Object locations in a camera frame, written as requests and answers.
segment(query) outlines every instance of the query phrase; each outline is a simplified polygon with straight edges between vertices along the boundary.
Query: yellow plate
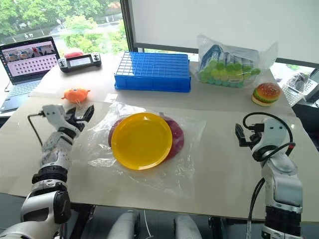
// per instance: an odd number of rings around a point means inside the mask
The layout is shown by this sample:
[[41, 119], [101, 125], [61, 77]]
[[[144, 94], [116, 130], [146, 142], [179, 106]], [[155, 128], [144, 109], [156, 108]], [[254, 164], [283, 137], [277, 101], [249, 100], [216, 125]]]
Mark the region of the yellow plate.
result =
[[111, 143], [113, 154], [122, 165], [143, 170], [159, 165], [166, 158], [172, 134], [162, 117], [138, 113], [115, 128]]

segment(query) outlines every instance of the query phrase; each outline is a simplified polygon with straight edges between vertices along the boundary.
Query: clear plastic bag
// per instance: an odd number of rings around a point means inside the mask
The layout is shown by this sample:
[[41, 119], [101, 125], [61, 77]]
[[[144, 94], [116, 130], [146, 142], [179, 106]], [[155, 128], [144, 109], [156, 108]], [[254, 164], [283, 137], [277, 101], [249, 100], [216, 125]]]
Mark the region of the clear plastic bag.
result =
[[204, 35], [198, 41], [198, 79], [200, 82], [230, 86], [255, 87], [262, 83], [259, 79], [265, 70], [275, 62], [278, 55], [278, 43], [267, 51], [226, 46]]
[[[166, 158], [160, 165], [135, 171], [124, 167], [115, 159], [108, 139], [112, 127], [115, 128], [116, 122], [132, 114], [142, 112], [173, 119], [183, 131], [184, 144], [179, 153], [170, 159]], [[195, 168], [193, 155], [196, 153], [205, 125], [206, 121], [204, 120], [181, 118], [114, 102], [104, 119], [88, 130], [88, 163], [100, 167], [106, 172], [111, 171], [122, 177], [129, 177], [148, 187], [173, 193], [177, 196], [190, 197], [194, 193], [193, 175]], [[174, 140], [179, 141], [181, 139], [180, 137], [174, 138], [173, 133], [173, 142]]]

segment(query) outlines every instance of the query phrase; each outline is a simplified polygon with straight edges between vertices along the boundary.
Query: toy hamburger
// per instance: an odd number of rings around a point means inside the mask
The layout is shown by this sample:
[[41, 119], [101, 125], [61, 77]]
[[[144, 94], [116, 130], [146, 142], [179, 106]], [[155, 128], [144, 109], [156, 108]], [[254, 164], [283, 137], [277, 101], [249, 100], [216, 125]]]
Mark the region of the toy hamburger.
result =
[[280, 93], [281, 90], [277, 84], [262, 83], [254, 90], [251, 99], [260, 106], [271, 106], [279, 99]]

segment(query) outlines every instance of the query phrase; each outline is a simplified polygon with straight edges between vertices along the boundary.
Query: laptop screen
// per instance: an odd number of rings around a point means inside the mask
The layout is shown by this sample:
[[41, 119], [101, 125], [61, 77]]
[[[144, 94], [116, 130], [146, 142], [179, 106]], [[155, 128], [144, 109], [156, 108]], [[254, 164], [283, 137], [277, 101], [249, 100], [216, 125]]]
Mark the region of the laptop screen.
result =
[[44, 76], [59, 55], [51, 37], [0, 47], [0, 58], [13, 84]]

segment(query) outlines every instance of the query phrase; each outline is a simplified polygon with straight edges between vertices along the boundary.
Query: laptop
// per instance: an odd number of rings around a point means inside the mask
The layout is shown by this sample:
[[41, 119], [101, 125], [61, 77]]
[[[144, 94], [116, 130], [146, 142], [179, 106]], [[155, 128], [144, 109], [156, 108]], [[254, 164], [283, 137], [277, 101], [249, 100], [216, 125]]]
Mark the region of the laptop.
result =
[[0, 60], [12, 83], [1, 112], [17, 109], [59, 59], [52, 37], [0, 46]]

